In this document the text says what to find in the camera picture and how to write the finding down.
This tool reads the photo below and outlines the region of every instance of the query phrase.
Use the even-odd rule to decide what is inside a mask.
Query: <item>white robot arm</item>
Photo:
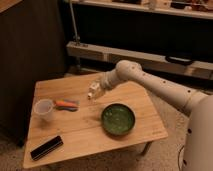
[[[142,85],[190,117],[182,170],[213,170],[213,96],[148,74],[140,64],[123,60],[91,84],[88,97],[98,98],[126,81]]]

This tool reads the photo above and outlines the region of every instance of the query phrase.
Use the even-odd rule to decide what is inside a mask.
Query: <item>plastic cup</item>
[[[34,112],[42,120],[50,122],[53,119],[53,107],[54,103],[51,99],[42,99],[34,105]]]

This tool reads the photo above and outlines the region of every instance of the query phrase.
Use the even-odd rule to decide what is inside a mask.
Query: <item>dark cabinet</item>
[[[16,143],[26,138],[35,82],[66,71],[65,46],[57,0],[0,13],[0,128]]]

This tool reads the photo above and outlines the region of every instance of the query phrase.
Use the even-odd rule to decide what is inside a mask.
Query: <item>black rectangular object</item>
[[[57,136],[33,150],[30,153],[31,157],[33,160],[38,160],[61,145],[63,145],[62,139]]]

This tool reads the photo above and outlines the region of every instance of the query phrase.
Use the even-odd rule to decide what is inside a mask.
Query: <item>bowl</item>
[[[104,130],[112,135],[125,135],[135,125],[135,115],[126,105],[115,103],[107,106],[101,115]]]

